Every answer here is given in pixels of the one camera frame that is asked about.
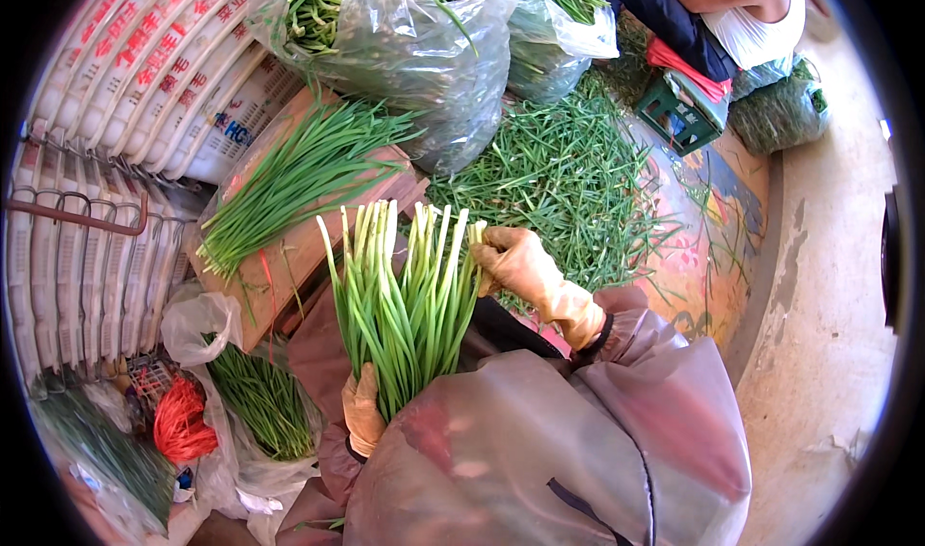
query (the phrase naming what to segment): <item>red cloth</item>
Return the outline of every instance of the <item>red cloth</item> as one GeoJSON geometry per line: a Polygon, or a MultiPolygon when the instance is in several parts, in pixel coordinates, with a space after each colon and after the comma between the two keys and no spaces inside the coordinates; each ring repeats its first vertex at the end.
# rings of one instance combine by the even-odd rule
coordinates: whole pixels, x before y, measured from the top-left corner
{"type": "Polygon", "coordinates": [[[723,96],[733,90],[732,79],[723,80],[722,82],[710,80],[684,62],[674,50],[671,50],[657,36],[652,36],[652,41],[648,43],[646,62],[648,62],[649,66],[672,68],[684,73],[715,105],[719,104],[723,100],[723,96]]]}

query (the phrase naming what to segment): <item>rusty metal rod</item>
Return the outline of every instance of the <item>rusty metal rod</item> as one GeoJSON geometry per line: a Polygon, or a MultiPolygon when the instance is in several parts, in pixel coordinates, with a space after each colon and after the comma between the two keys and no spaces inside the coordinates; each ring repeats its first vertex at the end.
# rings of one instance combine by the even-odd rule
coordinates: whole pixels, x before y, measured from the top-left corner
{"type": "Polygon", "coordinates": [[[76,215],[74,213],[68,213],[56,208],[51,208],[50,206],[38,205],[36,203],[26,203],[25,201],[17,201],[14,199],[6,200],[6,210],[21,211],[23,213],[30,213],[37,216],[47,216],[48,218],[63,220],[64,222],[74,223],[75,225],[101,228],[102,230],[108,230],[109,232],[118,233],[120,235],[137,237],[138,235],[145,232],[145,227],[148,225],[148,193],[142,191],[141,196],[142,214],[139,216],[137,227],[117,225],[115,223],[110,223],[99,218],[93,218],[91,216],[85,215],[76,215]]]}

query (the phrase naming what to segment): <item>hand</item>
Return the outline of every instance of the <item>hand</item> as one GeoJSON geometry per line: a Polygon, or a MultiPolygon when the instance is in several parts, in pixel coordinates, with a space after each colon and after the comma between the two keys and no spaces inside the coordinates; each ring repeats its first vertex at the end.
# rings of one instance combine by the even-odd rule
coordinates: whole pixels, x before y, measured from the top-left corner
{"type": "Polygon", "coordinates": [[[534,306],[542,322],[557,321],[574,350],[582,349],[600,332],[604,310],[594,303],[591,293],[564,279],[537,233],[489,227],[482,241],[469,248],[487,274],[479,287],[480,297],[504,287],[534,306]]]}
{"type": "Polygon", "coordinates": [[[353,451],[363,457],[376,449],[379,438],[386,431],[386,420],[382,418],[376,405],[379,386],[376,384],[376,369],[371,362],[366,362],[360,370],[360,383],[351,373],[341,390],[344,403],[344,419],[350,430],[350,445],[353,451]]]}

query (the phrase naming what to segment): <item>dark pants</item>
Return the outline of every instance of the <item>dark pants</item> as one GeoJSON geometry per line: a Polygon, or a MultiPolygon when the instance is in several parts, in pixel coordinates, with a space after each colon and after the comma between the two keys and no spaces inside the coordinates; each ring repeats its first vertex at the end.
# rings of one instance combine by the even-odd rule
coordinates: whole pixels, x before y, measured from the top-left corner
{"type": "Polygon", "coordinates": [[[661,38],[697,72],[716,82],[733,77],[736,66],[700,14],[687,11],[678,0],[608,0],[613,15],[626,9],[661,38]]]}

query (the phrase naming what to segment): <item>wooden board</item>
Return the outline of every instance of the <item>wooden board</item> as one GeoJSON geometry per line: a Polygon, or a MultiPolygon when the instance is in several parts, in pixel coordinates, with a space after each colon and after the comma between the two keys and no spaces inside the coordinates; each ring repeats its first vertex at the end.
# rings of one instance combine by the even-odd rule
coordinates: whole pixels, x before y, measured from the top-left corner
{"type": "MultiPolygon", "coordinates": [[[[336,100],[337,96],[330,91],[323,94],[323,102],[335,102],[336,100]]],[[[273,145],[280,137],[285,139],[292,133],[313,101],[312,91],[305,88],[286,105],[283,111],[273,119],[271,124],[266,127],[266,130],[254,141],[244,154],[244,157],[238,161],[235,169],[225,178],[225,181],[219,185],[212,201],[200,216],[197,222],[198,226],[188,227],[184,231],[183,247],[187,255],[190,256],[190,262],[196,271],[196,276],[202,282],[203,288],[207,292],[221,292],[225,293],[225,295],[233,296],[240,303],[241,327],[244,340],[243,350],[245,352],[249,352],[254,345],[259,344],[260,340],[271,328],[273,330],[282,329],[282,327],[276,326],[277,317],[282,312],[287,311],[290,304],[295,303],[293,282],[296,287],[301,287],[307,280],[316,279],[317,275],[326,276],[328,274],[327,257],[321,231],[314,218],[310,218],[286,231],[282,241],[286,247],[290,248],[286,251],[289,271],[287,271],[278,241],[271,246],[265,247],[263,255],[258,252],[244,259],[238,271],[244,284],[248,287],[248,289],[245,289],[236,280],[226,282],[211,272],[202,272],[204,262],[196,255],[196,250],[202,244],[202,223],[214,216],[219,195],[226,200],[236,193],[241,184],[246,182],[253,170],[256,169],[260,161],[272,150],[273,145]],[[269,270],[272,284],[267,279],[267,269],[269,270]],[[247,305],[244,300],[245,291],[247,300],[251,305],[253,322],[247,313],[247,305]]],[[[405,166],[405,170],[376,183],[375,186],[353,198],[349,203],[345,203],[345,205],[349,204],[355,207],[356,205],[368,205],[378,199],[396,199],[400,210],[423,195],[428,180],[419,180],[415,177],[407,156],[398,147],[386,146],[376,149],[369,157],[379,160],[400,161],[405,166]]],[[[367,171],[361,178],[372,176],[374,172],[367,171]]],[[[315,205],[323,205],[333,198],[336,197],[324,197],[319,199],[315,205]]],[[[347,217],[351,227],[353,227],[355,216],[356,208],[348,208],[347,217]]],[[[331,244],[336,246],[341,242],[341,237],[343,236],[341,211],[330,211],[322,215],[322,218],[328,228],[331,244]]]]}

